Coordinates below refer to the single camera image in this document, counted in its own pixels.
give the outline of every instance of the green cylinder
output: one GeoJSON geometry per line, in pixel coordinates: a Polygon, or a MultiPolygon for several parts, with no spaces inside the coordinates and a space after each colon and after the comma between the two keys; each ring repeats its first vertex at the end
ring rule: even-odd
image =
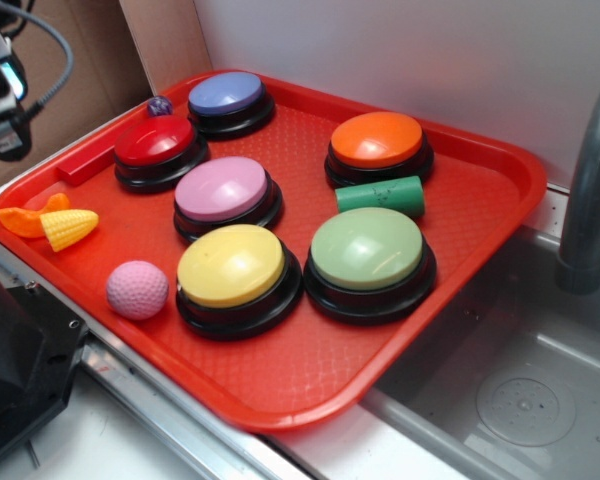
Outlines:
{"type": "Polygon", "coordinates": [[[424,191],[420,177],[404,177],[382,182],[337,188],[340,213],[354,208],[381,207],[415,218],[424,215],[424,191]]]}

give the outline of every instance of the green button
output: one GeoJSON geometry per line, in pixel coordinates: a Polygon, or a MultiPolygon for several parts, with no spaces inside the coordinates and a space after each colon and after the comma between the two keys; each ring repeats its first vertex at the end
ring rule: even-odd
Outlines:
{"type": "Polygon", "coordinates": [[[409,276],[422,256],[422,234],[406,215],[359,208],[326,221],[311,242],[318,273],[349,290],[376,290],[409,276]]]}

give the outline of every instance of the sink drain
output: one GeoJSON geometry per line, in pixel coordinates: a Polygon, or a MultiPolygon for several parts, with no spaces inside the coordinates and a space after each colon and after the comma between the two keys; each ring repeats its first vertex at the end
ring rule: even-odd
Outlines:
{"type": "Polygon", "coordinates": [[[560,440],[576,418],[567,386],[531,366],[500,370],[487,377],[478,391],[477,407],[489,430],[526,447],[560,440]]]}

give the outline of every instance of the yellow corn cob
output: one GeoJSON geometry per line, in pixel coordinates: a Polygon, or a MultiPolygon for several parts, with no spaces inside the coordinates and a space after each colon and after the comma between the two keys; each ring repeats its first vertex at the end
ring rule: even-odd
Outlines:
{"type": "Polygon", "coordinates": [[[86,237],[96,225],[98,214],[91,210],[61,210],[40,215],[42,228],[54,252],[86,237]]]}

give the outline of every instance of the orange button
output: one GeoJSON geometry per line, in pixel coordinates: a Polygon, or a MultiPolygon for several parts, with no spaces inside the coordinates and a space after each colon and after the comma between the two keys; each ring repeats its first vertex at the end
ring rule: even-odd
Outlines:
{"type": "Polygon", "coordinates": [[[408,160],[422,146],[422,127],[394,112],[353,117],[335,129],[331,146],[340,160],[358,168],[383,168],[408,160]]]}

